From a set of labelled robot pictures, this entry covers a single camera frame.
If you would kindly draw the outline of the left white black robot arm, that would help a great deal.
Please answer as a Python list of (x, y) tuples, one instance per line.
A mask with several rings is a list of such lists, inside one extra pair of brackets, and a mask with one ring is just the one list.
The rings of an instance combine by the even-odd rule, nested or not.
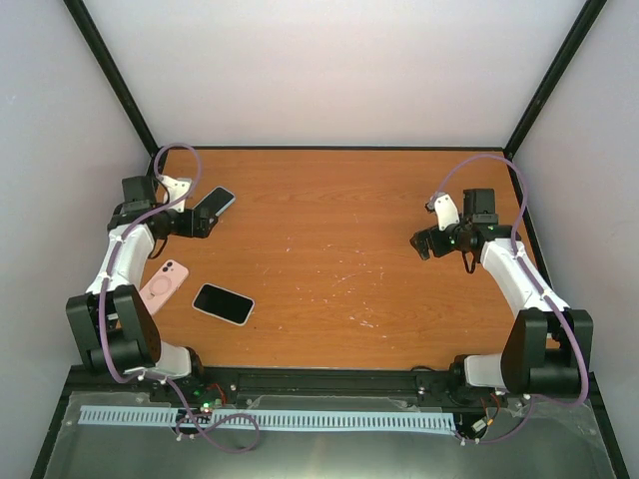
[(109, 245), (99, 273), (85, 293), (66, 303), (82, 363), (96, 374), (171, 378), (177, 394), (197, 401), (208, 389), (200, 357), (191, 347), (162, 340), (140, 284), (158, 241), (207, 238), (234, 197), (216, 188), (188, 209), (189, 180), (136, 176), (123, 180), (122, 187), (124, 200), (108, 223)]

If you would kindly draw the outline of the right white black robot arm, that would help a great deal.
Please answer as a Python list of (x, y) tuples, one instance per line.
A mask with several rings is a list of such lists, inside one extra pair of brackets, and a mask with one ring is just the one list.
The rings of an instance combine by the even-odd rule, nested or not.
[(436, 223), (410, 240), (420, 258), (459, 252), (467, 273), (482, 267), (490, 274), (514, 317), (502, 352), (461, 356), (451, 366), (472, 387), (583, 403), (589, 392), (593, 319), (551, 288), (516, 229), (500, 223), (494, 191), (464, 191), (461, 209), (450, 195), (437, 193), (425, 208)]

